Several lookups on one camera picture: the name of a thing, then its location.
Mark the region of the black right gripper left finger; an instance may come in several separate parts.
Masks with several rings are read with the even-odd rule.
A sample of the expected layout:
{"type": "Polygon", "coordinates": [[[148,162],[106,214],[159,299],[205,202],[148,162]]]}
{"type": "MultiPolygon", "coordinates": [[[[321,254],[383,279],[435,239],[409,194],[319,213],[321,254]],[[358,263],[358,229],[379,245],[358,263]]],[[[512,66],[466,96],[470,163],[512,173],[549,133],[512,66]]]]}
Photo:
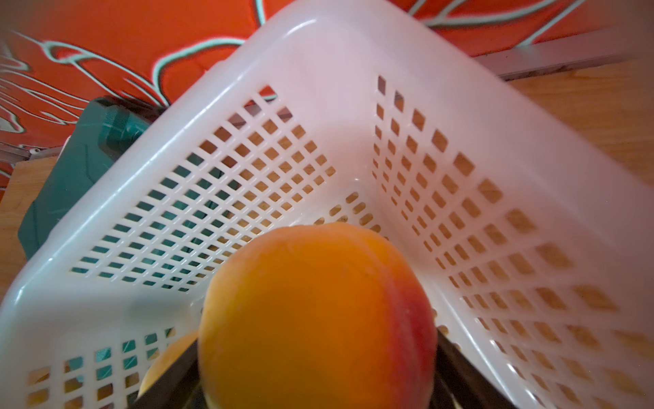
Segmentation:
{"type": "Polygon", "coordinates": [[[194,341],[130,408],[204,408],[197,343],[194,341]]]}

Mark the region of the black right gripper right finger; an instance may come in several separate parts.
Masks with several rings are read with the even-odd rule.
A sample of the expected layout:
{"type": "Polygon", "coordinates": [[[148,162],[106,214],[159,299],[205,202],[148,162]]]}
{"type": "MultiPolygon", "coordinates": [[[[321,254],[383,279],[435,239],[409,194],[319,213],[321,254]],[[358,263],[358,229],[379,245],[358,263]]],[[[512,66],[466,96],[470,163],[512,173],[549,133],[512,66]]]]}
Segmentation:
{"type": "Polygon", "coordinates": [[[512,408],[516,406],[438,331],[432,408],[512,408]]]}

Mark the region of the yellow peach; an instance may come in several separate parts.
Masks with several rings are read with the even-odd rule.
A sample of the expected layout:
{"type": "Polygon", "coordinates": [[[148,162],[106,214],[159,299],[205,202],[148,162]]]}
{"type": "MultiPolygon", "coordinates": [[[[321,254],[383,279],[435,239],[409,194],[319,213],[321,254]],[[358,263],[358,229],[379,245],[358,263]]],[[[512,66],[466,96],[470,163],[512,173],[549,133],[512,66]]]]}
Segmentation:
{"type": "Polygon", "coordinates": [[[346,223],[277,228],[209,283],[199,370],[211,408],[425,408],[437,330],[402,253],[346,223]]]}
{"type": "Polygon", "coordinates": [[[197,340],[198,331],[190,332],[189,334],[179,338],[173,344],[165,349],[165,351],[158,356],[153,365],[146,372],[145,377],[139,388],[138,397],[142,396],[151,388],[160,378],[166,373],[173,363],[197,340]]]}

